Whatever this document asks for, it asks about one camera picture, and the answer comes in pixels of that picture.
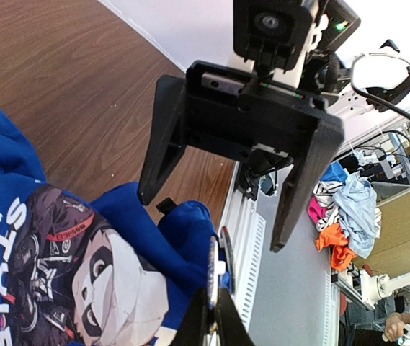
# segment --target pink cloth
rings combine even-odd
[[[313,222],[317,224],[318,220],[326,216],[326,208],[322,208],[315,197],[312,197],[311,204],[309,204],[307,212]]]

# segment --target human hand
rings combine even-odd
[[[386,328],[384,335],[388,341],[395,342],[405,335],[405,323],[401,320],[400,314],[391,314],[386,319]]]

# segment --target black mount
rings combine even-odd
[[[282,186],[271,250],[282,249],[307,207],[313,186],[344,140],[326,101],[232,68],[196,62],[184,78],[156,85],[151,138],[139,184],[149,204],[187,146],[242,163],[237,186],[256,199],[259,178],[293,165]]]

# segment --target screw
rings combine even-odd
[[[278,19],[270,15],[262,18],[262,24],[272,30],[277,29],[278,25],[280,25]]]

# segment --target blue garment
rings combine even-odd
[[[206,286],[215,231],[199,202],[155,225],[137,186],[88,204],[49,185],[34,148],[0,110],[0,345],[91,346],[103,337],[110,345],[120,333],[113,329],[129,334],[138,316],[147,326],[133,336],[139,345],[177,330],[193,293]],[[153,293],[142,286],[150,282]],[[159,317],[148,319],[156,310]],[[142,340],[144,330],[150,334]]]
[[[339,162],[334,162],[326,169],[325,174],[320,178],[321,182],[341,182],[345,183],[347,174],[344,172]]]
[[[378,237],[375,229],[376,192],[366,178],[351,174],[345,186],[333,195],[339,206],[339,224],[349,239],[349,248],[368,258]]]

